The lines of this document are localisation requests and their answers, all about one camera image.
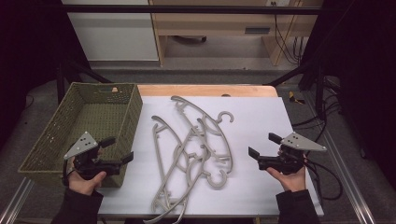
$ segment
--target black pole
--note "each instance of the black pole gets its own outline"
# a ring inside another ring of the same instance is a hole
[[[108,80],[107,78],[102,77],[102,76],[100,76],[99,74],[96,74],[96,73],[93,72],[91,69],[86,68],[86,67],[84,67],[84,66],[82,66],[82,65],[80,65],[80,64],[78,64],[78,63],[75,63],[75,62],[70,61],[70,62],[68,62],[68,64],[69,64],[72,68],[78,70],[78,71],[81,72],[81,73],[84,73],[85,75],[88,75],[89,77],[92,77],[93,79],[95,79],[95,80],[97,80],[97,81],[99,81],[99,82],[102,82],[102,83],[113,83],[112,81]]]
[[[290,78],[304,73],[307,69],[311,68],[312,64],[314,64],[313,60],[308,61],[307,63],[301,64],[300,66],[296,67],[295,69],[289,71],[286,75],[283,75],[282,77],[279,77],[272,82],[262,84],[262,85],[276,87],[276,86],[282,84],[283,82],[289,80]]]
[[[323,104],[323,85],[324,85],[324,73],[323,73],[323,68],[320,66],[320,64],[317,67],[318,75],[317,75],[317,89],[316,89],[316,94],[315,94],[315,108],[318,113],[318,117],[321,120],[325,119],[325,114],[326,111],[324,111],[324,104]]]
[[[62,71],[63,66],[62,63],[59,64],[59,67],[56,71],[56,87],[58,90],[58,105],[61,103],[64,98],[64,73]]]
[[[320,15],[341,12],[322,7],[142,6],[142,5],[38,5],[40,10],[84,13],[188,13]]]

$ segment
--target white board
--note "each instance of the white board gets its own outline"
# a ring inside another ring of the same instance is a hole
[[[152,200],[161,185],[152,127],[153,115],[165,120],[183,141],[190,128],[178,114],[176,102],[170,97],[142,97],[143,108],[134,144],[134,160],[128,164],[124,183],[119,189],[100,189],[105,195],[99,214],[141,217],[161,214],[158,208],[151,211]],[[202,108],[213,119],[221,111],[231,112],[219,124],[233,155],[233,170],[221,189],[211,187],[204,177],[198,179],[191,190],[185,217],[257,217],[278,215],[276,195],[283,191],[279,182],[265,171],[260,171],[255,160],[249,157],[248,147],[265,156],[276,156],[279,145],[268,140],[268,133],[287,136],[292,132],[290,120],[281,98],[272,97],[183,97]],[[160,134],[166,142],[167,135]],[[175,146],[162,146],[163,166],[169,166]],[[323,210],[310,176],[306,184],[318,215]],[[172,178],[168,187],[173,197],[184,191],[185,178]],[[170,213],[177,216],[180,208]]]
[[[65,5],[148,5],[146,0],[62,0]],[[158,61],[149,13],[67,13],[88,61]]]

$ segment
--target olive green basket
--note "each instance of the olive green basket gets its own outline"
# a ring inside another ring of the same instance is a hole
[[[132,150],[142,105],[135,84],[72,83],[18,172],[39,185],[62,185],[64,155],[84,132],[96,141],[116,137],[116,143],[106,147],[100,159],[119,161]],[[119,175],[107,176],[102,187],[121,187],[126,166]]]

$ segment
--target white table surface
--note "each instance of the white table surface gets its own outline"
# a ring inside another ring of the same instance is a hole
[[[248,147],[253,147],[261,155],[276,156],[279,145],[268,140],[268,133],[284,137],[292,132],[282,99],[198,96],[183,98],[202,108],[213,119],[216,119],[221,111],[231,112],[234,116],[234,122],[229,122],[228,117],[224,116],[223,122],[219,124],[233,154],[233,171],[221,189],[214,189],[204,177],[199,178],[190,193],[185,217],[278,215],[276,195],[283,189],[277,180],[265,171],[259,170],[257,162],[248,155]],[[176,102],[169,96],[143,96],[142,99],[143,108],[132,146],[134,160],[128,164],[121,188],[99,189],[105,195],[99,215],[144,217],[163,213],[161,208],[155,212],[151,211],[152,200],[161,185],[152,134],[152,127],[156,121],[151,116],[156,115],[164,119],[177,131],[182,141],[190,127],[177,113]],[[192,117],[191,121],[196,120],[193,111],[186,110],[186,114]],[[168,144],[167,141],[172,142],[166,133],[161,133],[161,141],[165,144]],[[165,172],[166,167],[172,162],[175,146],[161,146]],[[173,175],[171,180],[168,190],[177,198],[184,192],[186,180],[182,175]],[[306,184],[317,213],[322,216],[323,210],[318,203],[318,196],[309,174]],[[177,216],[179,211],[179,208],[176,209],[170,216]]]

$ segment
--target floor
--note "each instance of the floor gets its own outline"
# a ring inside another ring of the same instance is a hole
[[[283,60],[280,66],[273,67],[268,54],[262,49],[263,43],[257,37],[209,36],[205,43],[195,39],[175,37],[169,41],[163,67],[153,63],[136,63],[132,68],[130,64],[96,63],[93,67],[99,74],[115,82],[260,85],[286,74],[296,66]],[[292,78],[277,87],[292,124],[314,117],[309,104],[302,105],[289,100],[289,93],[293,91],[297,100],[312,101],[311,91],[301,92],[296,88],[299,78]],[[336,103],[336,98],[331,95],[331,92],[325,91],[325,96],[330,97],[328,105]],[[27,108],[23,111],[13,134],[0,151],[1,211],[7,208],[22,181],[22,176],[17,170],[55,112],[56,99],[56,85],[53,81],[32,90],[26,97]],[[336,147],[341,152],[375,223],[396,223],[395,190],[382,176],[374,161],[361,158],[359,144],[355,141],[342,114],[337,113],[339,111],[339,107],[333,108],[328,116],[327,135],[325,133],[318,142],[326,146],[332,144],[332,147]],[[295,131],[315,139],[320,131],[319,126],[320,121],[316,120],[310,125],[296,127]],[[329,153],[312,153],[310,158],[335,170],[332,155]],[[323,195],[335,195],[338,185],[333,177],[322,171],[319,174]],[[374,223],[370,220],[358,219],[352,203],[353,196],[347,193],[348,191],[345,190],[337,201],[324,202],[325,216],[320,218],[322,223]],[[53,217],[60,207],[62,197],[62,189],[33,185],[17,216],[17,222],[46,223],[47,221],[48,223],[48,218]],[[264,218],[262,223],[276,223],[276,220]]]

